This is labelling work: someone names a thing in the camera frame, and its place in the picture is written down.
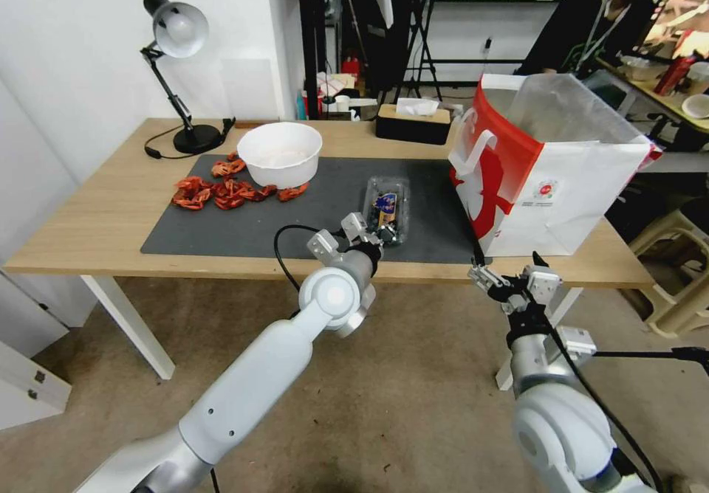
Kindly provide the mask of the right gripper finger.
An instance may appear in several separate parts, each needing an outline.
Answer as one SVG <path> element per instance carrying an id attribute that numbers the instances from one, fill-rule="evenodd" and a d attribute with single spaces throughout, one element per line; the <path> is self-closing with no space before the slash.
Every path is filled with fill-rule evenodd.
<path id="1" fill-rule="evenodd" d="M 563 280 L 539 255 L 532 252 L 532 264 L 527 267 L 527 296 L 538 305 L 548 306 Z"/>
<path id="2" fill-rule="evenodd" d="M 467 276 L 472 283 L 485 292 L 489 298 L 498 303 L 507 303 L 514 294 L 510 280 L 491 271 L 484 258 L 480 261 L 473 256 L 470 260 L 471 268 Z"/>

